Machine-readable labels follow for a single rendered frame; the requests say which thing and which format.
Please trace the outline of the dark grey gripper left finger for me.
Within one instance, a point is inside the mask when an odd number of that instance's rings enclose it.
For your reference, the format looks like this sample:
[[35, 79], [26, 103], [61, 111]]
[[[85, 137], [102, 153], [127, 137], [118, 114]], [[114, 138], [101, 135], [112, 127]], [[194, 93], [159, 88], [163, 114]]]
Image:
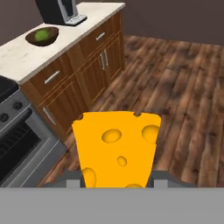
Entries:
[[82, 188], [86, 186], [85, 186], [84, 177], [81, 171], [65, 170], [53, 182], [44, 184], [44, 187]]

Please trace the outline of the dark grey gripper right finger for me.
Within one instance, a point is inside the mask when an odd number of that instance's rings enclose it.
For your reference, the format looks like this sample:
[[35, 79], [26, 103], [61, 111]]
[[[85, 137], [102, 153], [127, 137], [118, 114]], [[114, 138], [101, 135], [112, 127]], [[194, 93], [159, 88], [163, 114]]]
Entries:
[[152, 171], [146, 186], [150, 188], [180, 188], [194, 187], [194, 184], [179, 180], [168, 171]]

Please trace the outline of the yellow cheese wedge with holes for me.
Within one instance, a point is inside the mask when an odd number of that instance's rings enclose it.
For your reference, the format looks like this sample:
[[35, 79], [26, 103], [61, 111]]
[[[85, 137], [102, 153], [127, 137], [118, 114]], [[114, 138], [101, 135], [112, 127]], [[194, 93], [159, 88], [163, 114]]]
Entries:
[[87, 112], [73, 122], [87, 188], [146, 187], [161, 117], [130, 111]]

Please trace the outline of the dark brown salad bowl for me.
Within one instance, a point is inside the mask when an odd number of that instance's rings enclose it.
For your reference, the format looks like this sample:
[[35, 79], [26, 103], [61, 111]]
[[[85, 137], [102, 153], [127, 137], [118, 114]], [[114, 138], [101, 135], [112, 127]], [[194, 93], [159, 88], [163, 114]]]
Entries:
[[28, 33], [25, 40], [34, 46], [49, 46], [59, 36], [59, 29], [48, 26]]

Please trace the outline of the grey oven with black door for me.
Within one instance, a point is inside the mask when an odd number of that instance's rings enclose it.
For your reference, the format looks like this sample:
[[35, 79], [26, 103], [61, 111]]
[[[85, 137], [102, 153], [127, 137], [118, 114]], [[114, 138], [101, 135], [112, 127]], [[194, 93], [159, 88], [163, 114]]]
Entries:
[[[14, 102], [23, 107], [15, 110]], [[36, 187], [66, 152], [14, 81], [0, 75], [0, 187]]]

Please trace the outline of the wooden cupboard door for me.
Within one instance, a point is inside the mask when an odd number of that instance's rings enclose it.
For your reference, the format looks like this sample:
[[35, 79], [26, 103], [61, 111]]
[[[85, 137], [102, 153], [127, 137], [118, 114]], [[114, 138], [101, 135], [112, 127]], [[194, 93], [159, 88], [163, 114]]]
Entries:
[[[43, 112], [46, 108], [56, 125], [53, 125]], [[84, 111], [87, 105], [75, 75], [62, 82], [39, 106], [38, 111], [46, 119], [61, 140], [66, 140], [72, 132], [72, 123]]]
[[86, 104], [90, 107], [101, 96], [107, 87], [106, 68], [102, 70], [100, 53], [89, 58], [77, 72], [77, 81]]
[[106, 65], [107, 79], [111, 83], [123, 69], [123, 43], [122, 35], [118, 32], [105, 45], [108, 53], [108, 64]]

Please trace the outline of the wooden drawer front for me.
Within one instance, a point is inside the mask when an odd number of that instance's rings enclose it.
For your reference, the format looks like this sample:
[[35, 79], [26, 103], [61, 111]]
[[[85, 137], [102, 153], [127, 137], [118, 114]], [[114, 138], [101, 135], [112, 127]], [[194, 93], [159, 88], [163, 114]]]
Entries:
[[121, 30], [121, 18], [122, 13], [117, 12], [80, 41], [80, 49], [84, 58], [89, 57], [98, 47]]
[[38, 90], [41, 96], [47, 95], [56, 88], [61, 81], [73, 73], [70, 60], [63, 53], [55, 61], [31, 78], [31, 84]]

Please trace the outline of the black coffee machine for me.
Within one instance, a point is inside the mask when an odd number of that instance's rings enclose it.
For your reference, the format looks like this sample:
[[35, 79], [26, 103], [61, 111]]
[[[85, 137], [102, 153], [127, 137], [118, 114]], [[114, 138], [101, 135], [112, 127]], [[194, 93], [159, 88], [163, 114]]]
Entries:
[[88, 19], [81, 15], [75, 0], [35, 0], [44, 22], [49, 25], [76, 26]]

